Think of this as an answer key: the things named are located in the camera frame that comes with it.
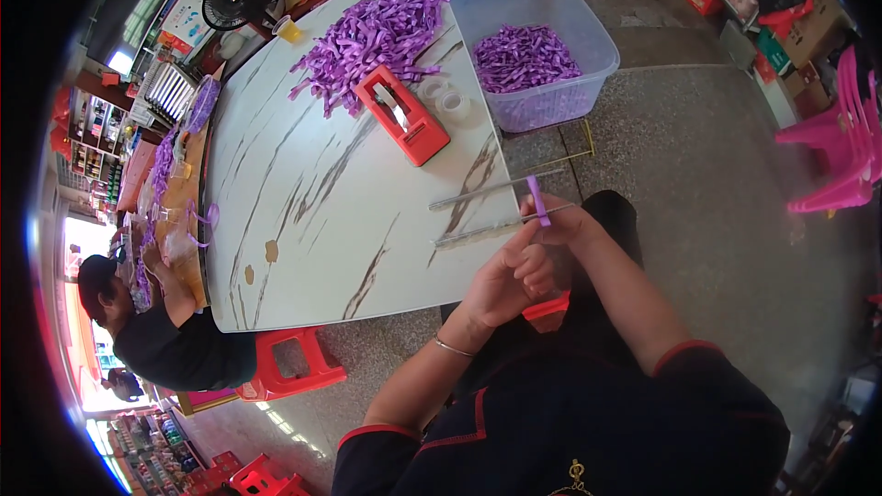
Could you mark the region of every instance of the red plastic stool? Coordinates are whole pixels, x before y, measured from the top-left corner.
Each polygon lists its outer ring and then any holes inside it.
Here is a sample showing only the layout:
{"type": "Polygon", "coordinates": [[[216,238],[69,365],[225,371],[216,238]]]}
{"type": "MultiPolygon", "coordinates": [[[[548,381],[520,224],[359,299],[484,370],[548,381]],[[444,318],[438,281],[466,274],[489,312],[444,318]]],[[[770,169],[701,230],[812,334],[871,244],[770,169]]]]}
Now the red plastic stool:
{"type": "Polygon", "coordinates": [[[300,484],[303,482],[301,476],[294,473],[291,479],[276,479],[264,466],[267,460],[269,460],[269,457],[266,454],[261,454],[256,460],[240,469],[236,475],[229,478],[230,487],[235,488],[242,494],[310,496],[300,487],[300,484]]]}
{"type": "Polygon", "coordinates": [[[283,396],[296,395],[304,391],[321,389],[346,379],[343,366],[331,368],[325,361],[325,355],[318,346],[316,330],[321,326],[295,327],[293,329],[276,329],[261,331],[255,335],[258,349],[258,371],[254,379],[246,381],[236,388],[236,393],[245,402],[266,402],[283,396]],[[303,348],[303,356],[310,365],[310,374],[301,378],[285,377],[279,371],[272,356],[274,345],[296,339],[303,348]]]}
{"type": "Polygon", "coordinates": [[[534,304],[533,306],[528,306],[524,309],[524,318],[527,320],[534,320],[541,316],[551,313],[557,313],[558,311],[565,311],[570,306],[570,290],[567,290],[561,293],[560,297],[557,299],[552,299],[551,301],[545,301],[544,303],[534,304]]]}

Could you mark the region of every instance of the floor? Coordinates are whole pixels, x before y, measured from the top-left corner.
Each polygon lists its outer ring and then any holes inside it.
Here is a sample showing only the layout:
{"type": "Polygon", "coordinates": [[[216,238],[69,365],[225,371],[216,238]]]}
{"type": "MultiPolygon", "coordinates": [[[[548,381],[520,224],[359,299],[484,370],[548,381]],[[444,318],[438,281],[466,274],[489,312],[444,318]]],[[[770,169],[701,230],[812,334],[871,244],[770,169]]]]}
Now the floor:
{"type": "MultiPolygon", "coordinates": [[[[765,99],[711,24],[683,0],[585,1],[616,42],[621,69],[588,115],[595,155],[554,163],[565,172],[544,188],[572,201],[612,188],[634,203],[649,276],[693,335],[719,344],[780,407],[792,462],[841,380],[861,298],[876,291],[876,202],[832,219],[788,215],[788,199],[817,184],[814,162],[775,145],[765,99]]],[[[588,150],[581,121],[503,140],[513,176],[588,150]]],[[[207,457],[265,452],[327,494],[340,437],[438,325],[430,309],[328,326],[319,336],[346,381],[230,402],[182,423],[207,457]]],[[[278,358],[303,368],[297,349],[279,348],[278,358]]]]}

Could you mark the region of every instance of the clear plastic bowl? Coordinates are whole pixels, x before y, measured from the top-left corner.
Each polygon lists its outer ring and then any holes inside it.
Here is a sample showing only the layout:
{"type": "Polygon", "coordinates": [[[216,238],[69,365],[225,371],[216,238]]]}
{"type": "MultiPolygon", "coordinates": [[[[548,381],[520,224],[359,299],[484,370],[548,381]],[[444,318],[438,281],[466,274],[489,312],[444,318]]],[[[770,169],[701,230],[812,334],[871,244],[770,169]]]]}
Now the clear plastic bowl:
{"type": "Polygon", "coordinates": [[[508,94],[485,90],[487,105],[507,133],[523,133],[589,113],[603,82],[618,69],[618,49],[584,0],[451,0],[451,8],[469,52],[503,23],[546,23],[584,73],[508,94]]]}

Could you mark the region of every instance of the bracelet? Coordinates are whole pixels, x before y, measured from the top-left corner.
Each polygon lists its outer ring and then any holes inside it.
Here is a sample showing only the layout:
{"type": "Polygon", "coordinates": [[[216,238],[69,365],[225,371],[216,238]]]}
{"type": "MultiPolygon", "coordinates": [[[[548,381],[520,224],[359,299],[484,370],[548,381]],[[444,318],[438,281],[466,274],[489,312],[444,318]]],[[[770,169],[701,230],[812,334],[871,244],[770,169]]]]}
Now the bracelet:
{"type": "Polygon", "coordinates": [[[440,339],[438,339],[438,335],[437,335],[437,334],[435,334],[435,344],[436,344],[437,346],[443,348],[443,349],[447,349],[447,350],[449,350],[449,351],[451,351],[451,352],[455,352],[455,353],[457,353],[457,354],[461,354],[461,355],[464,356],[464,357],[469,357],[469,358],[474,358],[474,357],[475,357],[475,355],[472,354],[471,352],[466,352],[465,350],[455,349],[454,347],[451,347],[451,346],[447,345],[445,342],[443,342],[443,341],[441,341],[440,339]]]}

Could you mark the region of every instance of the marble table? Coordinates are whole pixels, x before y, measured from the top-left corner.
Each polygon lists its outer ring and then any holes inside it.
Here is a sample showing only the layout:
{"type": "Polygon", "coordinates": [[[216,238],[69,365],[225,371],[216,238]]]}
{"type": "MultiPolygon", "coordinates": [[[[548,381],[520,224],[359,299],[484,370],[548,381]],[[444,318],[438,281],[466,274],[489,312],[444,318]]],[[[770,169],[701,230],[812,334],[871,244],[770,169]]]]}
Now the marble table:
{"type": "Polygon", "coordinates": [[[518,215],[513,191],[454,208],[428,204],[509,180],[474,68],[449,5],[421,66],[471,99],[469,116],[445,123],[451,143],[417,168],[367,110],[323,117],[307,75],[290,67],[342,11],[330,0],[275,39],[226,82],[204,174],[202,208],[220,207],[205,253],[207,291],[221,331],[358,320],[463,297],[475,271],[511,233],[435,251],[433,240],[518,215]]]}

